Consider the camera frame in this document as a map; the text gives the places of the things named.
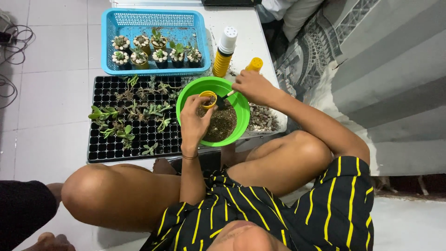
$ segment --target bracelet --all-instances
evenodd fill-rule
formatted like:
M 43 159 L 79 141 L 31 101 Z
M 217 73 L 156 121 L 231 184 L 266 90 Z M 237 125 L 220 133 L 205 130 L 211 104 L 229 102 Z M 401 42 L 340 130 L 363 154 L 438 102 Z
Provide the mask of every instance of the bracelet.
M 183 154 L 181 154 L 181 156 L 183 156 L 183 158 L 185 158 L 185 159 L 193 160 L 193 159 L 196 159 L 198 157 L 198 153 L 197 153 L 197 155 L 195 157 L 187 157 L 187 156 L 184 156 Z

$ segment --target black and yellow striped shirt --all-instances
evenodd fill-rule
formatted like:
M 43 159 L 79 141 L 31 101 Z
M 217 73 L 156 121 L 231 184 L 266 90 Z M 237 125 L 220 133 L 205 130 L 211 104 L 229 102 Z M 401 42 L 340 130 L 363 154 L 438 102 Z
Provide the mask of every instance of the black and yellow striped shirt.
M 234 220 L 257 224 L 291 250 L 373 250 L 373 188 L 359 158 L 335 159 L 291 207 L 266 188 L 237 186 L 226 173 L 205 178 L 206 198 L 166 209 L 141 251 L 205 251 Z

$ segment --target blue plastic basket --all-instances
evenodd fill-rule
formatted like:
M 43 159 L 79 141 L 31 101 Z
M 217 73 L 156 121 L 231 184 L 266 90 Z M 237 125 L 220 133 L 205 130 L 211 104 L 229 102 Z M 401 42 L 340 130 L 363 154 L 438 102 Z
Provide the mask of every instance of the blue plastic basket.
M 115 50 L 111 40 L 115 36 L 124 35 L 131 41 L 133 38 L 146 33 L 150 38 L 152 28 L 159 29 L 161 34 L 175 43 L 187 45 L 195 42 L 202 53 L 201 68 L 189 68 L 187 58 L 184 59 L 183 68 L 174 68 L 172 61 L 168 58 L 169 66 L 167 69 L 158 69 L 152 55 L 149 55 L 149 70 L 137 70 L 134 66 L 130 71 L 121 71 L 112 61 L 112 53 Z M 171 48 L 167 42 L 167 52 Z M 111 8 L 102 14 L 102 54 L 101 67 L 110 75 L 195 75 L 201 74 L 211 67 L 209 49 L 206 42 L 206 28 L 204 26 L 203 16 L 196 11 L 187 10 L 151 10 L 151 9 L 125 9 Z

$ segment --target small shovel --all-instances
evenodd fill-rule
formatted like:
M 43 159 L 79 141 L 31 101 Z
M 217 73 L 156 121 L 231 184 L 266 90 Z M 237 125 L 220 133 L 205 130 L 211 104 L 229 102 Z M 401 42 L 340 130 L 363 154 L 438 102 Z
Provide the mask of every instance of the small shovel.
M 223 110 L 225 108 L 225 103 L 224 100 L 227 99 L 229 96 L 231 96 L 232 94 L 236 93 L 235 90 L 232 90 L 230 93 L 224 95 L 223 97 L 220 97 L 219 95 L 217 95 L 217 106 L 219 107 L 219 110 Z

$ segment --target gray curtain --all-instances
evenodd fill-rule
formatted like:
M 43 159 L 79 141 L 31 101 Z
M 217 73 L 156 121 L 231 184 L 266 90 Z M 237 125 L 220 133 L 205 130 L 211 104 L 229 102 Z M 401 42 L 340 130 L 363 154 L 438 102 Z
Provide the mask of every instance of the gray curtain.
M 446 0 L 328 1 L 274 63 L 367 142 L 373 176 L 446 172 Z

